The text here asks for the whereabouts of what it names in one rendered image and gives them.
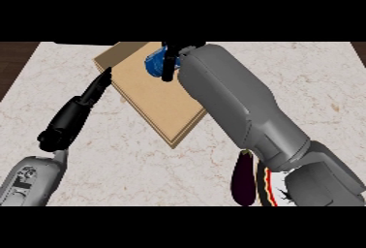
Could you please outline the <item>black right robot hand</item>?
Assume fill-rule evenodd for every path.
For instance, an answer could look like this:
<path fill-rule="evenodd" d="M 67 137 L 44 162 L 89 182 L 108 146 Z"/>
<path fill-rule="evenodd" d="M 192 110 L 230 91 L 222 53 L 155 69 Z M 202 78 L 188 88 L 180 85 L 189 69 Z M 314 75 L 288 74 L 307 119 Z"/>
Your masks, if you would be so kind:
<path fill-rule="evenodd" d="M 161 80 L 164 82 L 173 81 L 173 74 L 174 74 L 174 65 L 176 65 L 176 58 L 179 57 L 180 51 L 186 47 L 202 47 L 207 43 L 205 42 L 162 42 L 162 46 L 165 47 L 164 59 L 162 59 L 162 72 L 161 72 Z"/>

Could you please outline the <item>blue can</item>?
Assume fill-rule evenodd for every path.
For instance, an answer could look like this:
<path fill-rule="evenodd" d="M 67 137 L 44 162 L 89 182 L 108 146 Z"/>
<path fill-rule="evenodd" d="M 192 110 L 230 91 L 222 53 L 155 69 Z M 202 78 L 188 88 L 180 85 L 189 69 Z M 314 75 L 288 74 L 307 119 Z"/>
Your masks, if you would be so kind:
<path fill-rule="evenodd" d="M 145 59 L 146 71 L 155 78 L 161 78 L 164 53 L 165 53 L 165 47 L 162 46 Z M 174 71 L 179 68 L 180 68 L 180 59 L 177 57 Z"/>

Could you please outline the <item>tan cardboard box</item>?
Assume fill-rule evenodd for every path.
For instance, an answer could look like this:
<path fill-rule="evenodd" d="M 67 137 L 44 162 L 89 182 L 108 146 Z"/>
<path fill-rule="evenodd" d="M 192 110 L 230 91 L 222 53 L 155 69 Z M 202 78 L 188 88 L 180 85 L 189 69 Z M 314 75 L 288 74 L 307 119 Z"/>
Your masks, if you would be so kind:
<path fill-rule="evenodd" d="M 112 85 L 171 148 L 207 115 L 177 79 L 162 82 L 146 71 L 145 59 L 160 42 L 118 42 L 93 59 L 100 72 L 112 68 Z"/>

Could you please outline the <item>white plate with red rim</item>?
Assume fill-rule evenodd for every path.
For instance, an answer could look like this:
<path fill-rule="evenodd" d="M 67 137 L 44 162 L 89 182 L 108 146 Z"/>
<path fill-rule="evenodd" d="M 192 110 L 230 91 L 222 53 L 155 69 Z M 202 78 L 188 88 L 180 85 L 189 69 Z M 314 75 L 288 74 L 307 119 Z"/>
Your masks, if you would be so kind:
<path fill-rule="evenodd" d="M 255 166 L 257 201 L 261 206 L 295 206 L 285 186 L 285 172 L 273 172 L 261 163 Z"/>

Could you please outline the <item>dark purple eggplant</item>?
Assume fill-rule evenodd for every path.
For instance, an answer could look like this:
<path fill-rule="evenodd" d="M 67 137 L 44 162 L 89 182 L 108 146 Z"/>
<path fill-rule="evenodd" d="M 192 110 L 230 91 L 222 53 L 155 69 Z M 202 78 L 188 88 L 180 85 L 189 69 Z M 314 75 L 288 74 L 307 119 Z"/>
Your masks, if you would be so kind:
<path fill-rule="evenodd" d="M 241 206 L 255 201 L 255 180 L 252 172 L 252 153 L 242 150 L 232 174 L 230 191 L 235 202 Z"/>

